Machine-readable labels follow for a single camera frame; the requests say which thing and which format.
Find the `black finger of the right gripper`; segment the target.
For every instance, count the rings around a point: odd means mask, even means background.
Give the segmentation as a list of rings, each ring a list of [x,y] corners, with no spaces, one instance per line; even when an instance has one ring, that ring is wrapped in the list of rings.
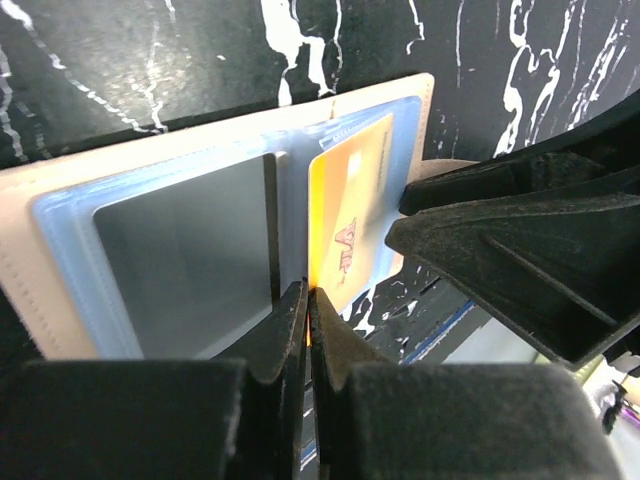
[[[427,264],[547,358],[583,365],[639,324],[639,170],[430,208],[387,245]]]
[[[594,180],[639,164],[639,93],[541,143],[409,184],[399,211],[509,197]]]

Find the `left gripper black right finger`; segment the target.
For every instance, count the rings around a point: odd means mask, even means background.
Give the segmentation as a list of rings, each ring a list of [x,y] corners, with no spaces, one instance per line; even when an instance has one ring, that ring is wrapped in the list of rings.
[[[618,479],[588,401],[562,368],[398,365],[309,298],[323,479]]]

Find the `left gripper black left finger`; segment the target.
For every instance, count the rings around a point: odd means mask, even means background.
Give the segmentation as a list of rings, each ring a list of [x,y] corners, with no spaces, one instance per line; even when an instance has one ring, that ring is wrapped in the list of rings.
[[[5,479],[295,479],[309,288],[210,360],[33,361],[1,377]]]

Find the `beige leather card holder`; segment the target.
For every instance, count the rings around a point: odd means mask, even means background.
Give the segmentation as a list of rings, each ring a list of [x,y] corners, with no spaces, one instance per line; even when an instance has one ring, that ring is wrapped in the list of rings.
[[[418,144],[412,149],[410,180],[426,179],[468,166],[466,160],[423,160],[435,79],[429,73],[359,88],[313,102],[219,120],[161,134],[65,155],[54,160],[13,167],[1,173],[1,286],[39,352],[53,359],[93,359],[97,343],[82,326],[79,309],[57,273],[30,212],[32,201],[45,193],[97,179],[138,171],[177,160],[216,145],[246,137],[335,120],[400,98],[422,102]]]

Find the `gold VIP card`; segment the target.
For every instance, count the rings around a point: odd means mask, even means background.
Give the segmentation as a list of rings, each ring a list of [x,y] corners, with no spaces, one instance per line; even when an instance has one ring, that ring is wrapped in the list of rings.
[[[374,269],[394,116],[387,114],[314,158],[309,166],[308,278],[335,310],[349,306]]]

